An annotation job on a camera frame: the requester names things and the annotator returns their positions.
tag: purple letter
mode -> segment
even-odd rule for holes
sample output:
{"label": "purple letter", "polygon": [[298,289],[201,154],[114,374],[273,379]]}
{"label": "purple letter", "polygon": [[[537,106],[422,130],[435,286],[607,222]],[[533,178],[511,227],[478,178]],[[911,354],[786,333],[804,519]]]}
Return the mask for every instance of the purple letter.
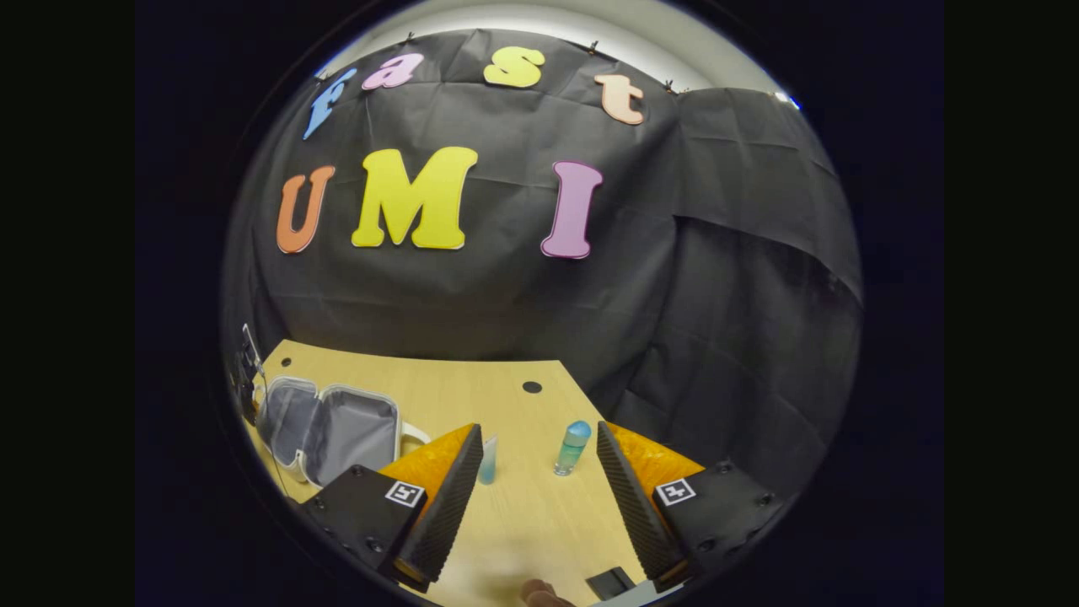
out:
{"label": "purple letter", "polygon": [[422,61],[423,55],[420,53],[396,56],[382,64],[382,69],[368,75],[367,80],[364,81],[363,87],[365,91],[370,91],[379,86],[386,88],[400,86],[412,80],[412,70]]}
{"label": "purple letter", "polygon": [[579,162],[556,162],[552,168],[559,179],[558,205],[550,235],[540,244],[540,250],[548,257],[583,259],[591,250],[585,239],[588,206],[592,203],[592,190],[603,182],[603,175]]}

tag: blue letter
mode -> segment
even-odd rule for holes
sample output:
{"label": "blue letter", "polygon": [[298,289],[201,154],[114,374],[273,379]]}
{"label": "blue letter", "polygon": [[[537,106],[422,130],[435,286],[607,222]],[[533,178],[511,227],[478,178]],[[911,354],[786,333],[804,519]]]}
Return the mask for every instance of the blue letter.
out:
{"label": "blue letter", "polygon": [[308,132],[303,134],[303,138],[306,139],[309,135],[318,128],[318,125],[323,123],[324,120],[329,118],[330,104],[338,100],[341,97],[341,92],[344,91],[344,81],[349,80],[353,75],[356,75],[356,68],[352,68],[344,72],[344,75],[338,78],[337,82],[332,86],[326,89],[325,93],[318,95],[315,102],[311,104],[311,122],[308,124]]}

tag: orange letter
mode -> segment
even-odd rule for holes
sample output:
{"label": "orange letter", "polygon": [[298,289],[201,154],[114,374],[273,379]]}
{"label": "orange letter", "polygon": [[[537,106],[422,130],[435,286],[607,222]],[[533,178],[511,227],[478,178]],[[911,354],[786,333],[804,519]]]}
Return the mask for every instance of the orange letter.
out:
{"label": "orange letter", "polygon": [[629,79],[617,73],[605,73],[596,77],[596,82],[603,85],[603,111],[626,124],[644,122],[644,114],[629,108],[629,98],[643,99],[644,93],[637,86],[629,85]]}
{"label": "orange letter", "polygon": [[300,231],[292,229],[292,210],[296,209],[296,195],[303,185],[303,175],[297,175],[285,181],[282,188],[281,211],[277,213],[277,248],[282,252],[299,252],[311,244],[318,229],[318,211],[323,208],[323,194],[326,193],[326,181],[333,176],[332,166],[322,166],[311,174],[311,195],[308,197],[308,216],[303,218]]}

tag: open case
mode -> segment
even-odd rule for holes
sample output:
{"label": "open case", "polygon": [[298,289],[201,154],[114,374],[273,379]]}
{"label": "open case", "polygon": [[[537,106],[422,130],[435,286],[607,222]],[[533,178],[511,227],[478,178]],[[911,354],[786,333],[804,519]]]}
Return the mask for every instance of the open case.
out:
{"label": "open case", "polygon": [[431,442],[401,420],[385,395],[278,376],[255,418],[263,445],[282,471],[319,489],[354,465],[381,470],[400,456],[401,436]]}

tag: black fabric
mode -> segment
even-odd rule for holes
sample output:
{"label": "black fabric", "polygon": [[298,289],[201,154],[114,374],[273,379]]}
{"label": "black fabric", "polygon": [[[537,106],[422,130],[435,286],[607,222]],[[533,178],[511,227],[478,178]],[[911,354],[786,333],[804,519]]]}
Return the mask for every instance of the black fabric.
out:
{"label": "black fabric", "polygon": [[[544,53],[536,85],[483,82],[507,45]],[[402,53],[425,56],[411,81],[361,89]],[[311,102],[339,74],[297,93],[249,169],[230,231],[226,336],[250,323],[263,356],[289,339],[395,357],[557,359],[606,419],[705,464],[729,457],[783,497],[800,491],[852,383],[862,286],[838,179],[791,104],[743,89],[669,94],[614,58],[517,31],[413,39],[341,72],[351,67],[309,139]],[[599,73],[644,92],[643,124],[603,111]],[[462,195],[464,247],[354,247],[364,157],[398,149],[414,179],[448,146],[479,155]],[[540,250],[558,194],[551,164],[563,160],[604,177],[581,260]],[[327,164],[336,174],[314,239],[285,254],[282,185]]]}

